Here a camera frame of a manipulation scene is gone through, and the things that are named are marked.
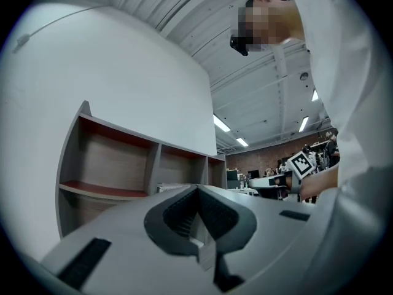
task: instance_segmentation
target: white wall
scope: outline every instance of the white wall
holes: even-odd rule
[[[64,138],[83,100],[94,116],[216,154],[209,79],[178,46],[111,7],[44,3],[19,22],[0,65],[0,204],[15,246],[41,259],[59,241],[55,181]]]

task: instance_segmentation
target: black rubber strip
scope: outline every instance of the black rubber strip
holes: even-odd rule
[[[294,212],[294,211],[289,211],[289,210],[284,210],[279,215],[285,216],[290,219],[297,219],[299,221],[304,221],[304,222],[307,222],[309,219],[309,214],[299,213],[299,212]]]
[[[79,289],[104,256],[111,242],[94,238],[59,274],[58,278],[72,288]]]

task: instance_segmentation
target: shelf compartment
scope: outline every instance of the shelf compartment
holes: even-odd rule
[[[93,116],[80,114],[79,122],[82,124],[84,131],[105,136],[114,141],[138,146],[144,149],[150,149],[156,144],[156,142],[143,138],[142,135],[134,133],[131,130],[127,130]]]
[[[158,183],[205,184],[207,158],[205,155],[163,145]]]
[[[144,190],[149,150],[108,137],[82,132],[79,144],[79,170],[71,180],[87,184]]]
[[[65,237],[80,226],[94,220],[105,210],[127,201],[98,199],[72,192],[63,185],[58,190],[61,236]]]
[[[226,171],[225,161],[216,157],[208,157],[208,185],[226,189]]]

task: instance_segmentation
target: wooden shelf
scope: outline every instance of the wooden shelf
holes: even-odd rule
[[[97,135],[105,136],[111,140],[123,142],[140,148],[149,149],[155,142],[145,139],[141,136],[132,134],[129,130],[122,127],[110,124],[109,122],[101,119],[80,114],[79,122],[83,131],[94,133]]]
[[[147,194],[143,191],[103,187],[76,180],[61,183],[59,184],[59,187],[60,189],[70,191],[75,194],[85,195],[87,197],[97,199],[130,201],[147,197]]]
[[[207,184],[210,179],[226,188],[223,172],[225,156],[177,147],[93,117],[84,101],[60,154],[56,177],[60,237],[112,206],[156,194],[157,183]]]

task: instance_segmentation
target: ceiling light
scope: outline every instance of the ceiling light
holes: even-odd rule
[[[227,125],[225,125],[220,119],[217,118],[216,115],[213,115],[214,124],[219,127],[222,131],[228,132],[231,131]]]
[[[318,99],[318,93],[317,93],[317,91],[315,91],[315,88],[314,88],[313,98],[311,99],[311,101],[316,101],[317,99]]]
[[[238,139],[236,139],[236,141],[239,142],[244,147],[248,146],[248,144],[246,142],[244,142],[244,140],[242,138],[238,138]]]
[[[300,126],[299,132],[302,132],[305,129],[305,126],[307,124],[308,116],[303,118],[302,125]]]

